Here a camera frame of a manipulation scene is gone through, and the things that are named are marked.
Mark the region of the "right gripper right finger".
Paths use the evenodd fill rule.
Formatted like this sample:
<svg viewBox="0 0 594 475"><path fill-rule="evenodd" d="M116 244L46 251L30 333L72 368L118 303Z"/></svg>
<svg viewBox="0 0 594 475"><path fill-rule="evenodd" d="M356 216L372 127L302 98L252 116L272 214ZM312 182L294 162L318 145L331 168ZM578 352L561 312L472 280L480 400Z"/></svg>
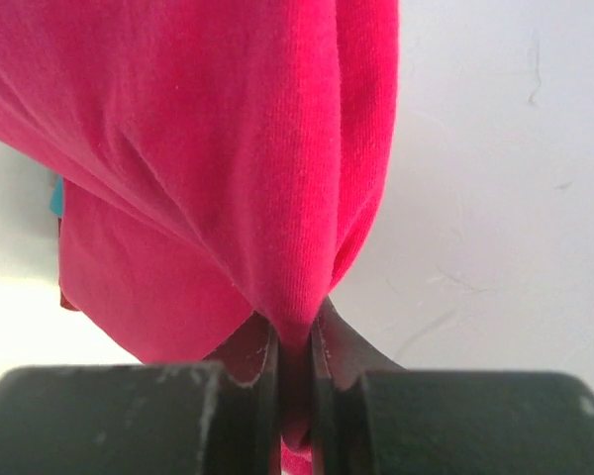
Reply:
<svg viewBox="0 0 594 475"><path fill-rule="evenodd" d="M407 370L331 302L311 348L317 474L594 474L594 393L574 376Z"/></svg>

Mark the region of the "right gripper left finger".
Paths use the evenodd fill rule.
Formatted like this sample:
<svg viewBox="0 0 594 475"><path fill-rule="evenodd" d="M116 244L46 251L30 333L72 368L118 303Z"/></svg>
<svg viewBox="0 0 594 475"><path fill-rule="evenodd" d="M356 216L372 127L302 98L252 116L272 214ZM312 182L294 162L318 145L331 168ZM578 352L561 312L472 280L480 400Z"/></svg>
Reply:
<svg viewBox="0 0 594 475"><path fill-rule="evenodd" d="M0 474L276 474L278 341L252 317L206 360L0 378Z"/></svg>

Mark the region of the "magenta t shirt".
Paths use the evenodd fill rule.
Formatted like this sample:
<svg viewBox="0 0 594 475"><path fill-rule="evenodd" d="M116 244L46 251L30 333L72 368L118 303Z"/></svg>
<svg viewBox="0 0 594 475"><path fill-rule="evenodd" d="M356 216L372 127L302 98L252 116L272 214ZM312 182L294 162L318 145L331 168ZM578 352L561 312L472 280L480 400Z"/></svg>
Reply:
<svg viewBox="0 0 594 475"><path fill-rule="evenodd" d="M395 1L0 1L0 142L63 179L66 297L144 363L268 318L290 474L309 332L383 194L398 33Z"/></svg>

